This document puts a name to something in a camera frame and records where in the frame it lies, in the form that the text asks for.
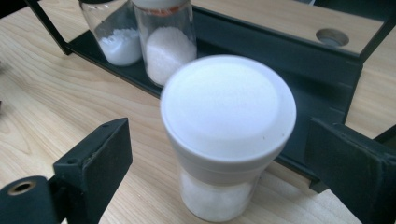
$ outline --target jar lid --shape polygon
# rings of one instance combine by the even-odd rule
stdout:
[[[181,6],[188,0],[133,0],[138,7],[145,9],[166,9]]]
[[[78,1],[85,4],[103,4],[103,3],[112,2],[114,0],[78,0]]]
[[[163,89],[161,112],[178,155],[222,173],[268,164],[296,120],[292,93],[275,71],[229,55],[201,58],[179,69]]]

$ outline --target black rack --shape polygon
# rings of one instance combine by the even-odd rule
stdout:
[[[90,31],[65,42],[41,6],[25,0],[65,54],[76,53],[108,72],[156,97],[161,88],[148,78],[142,61],[127,67],[109,63]],[[396,10],[378,30],[362,53],[322,45],[275,30],[238,21],[194,7],[198,57],[233,54],[249,57],[274,69],[289,85],[296,104],[293,134],[276,161],[312,180],[311,188],[324,186],[304,163],[305,142],[312,118],[344,124],[364,62],[396,23]]]

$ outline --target hole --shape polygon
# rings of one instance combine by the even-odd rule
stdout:
[[[334,29],[321,29],[317,31],[317,39],[325,45],[341,47],[349,43],[349,37],[341,31]]]
[[[78,163],[78,159],[70,159],[67,161],[67,164],[76,164]]]
[[[8,194],[15,196],[15,195],[20,195],[23,194],[30,189],[35,187],[35,181],[28,180],[28,181],[23,181],[21,183],[18,183],[14,185],[12,188],[8,190]]]

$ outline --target white granules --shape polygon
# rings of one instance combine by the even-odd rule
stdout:
[[[196,58],[196,52],[196,46],[177,28],[158,28],[146,45],[148,76],[164,86],[178,68]]]
[[[139,33],[134,29],[116,29],[113,35],[100,39],[99,45],[114,65],[130,65],[142,57]]]
[[[184,204],[201,219],[223,222],[241,215],[248,206],[256,181],[231,186],[208,185],[180,167],[180,189]]]

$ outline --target white plastic container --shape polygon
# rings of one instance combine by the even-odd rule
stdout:
[[[296,120],[294,98],[278,74],[229,55],[178,70],[163,89],[161,113],[180,164],[183,202],[214,222],[245,211]]]

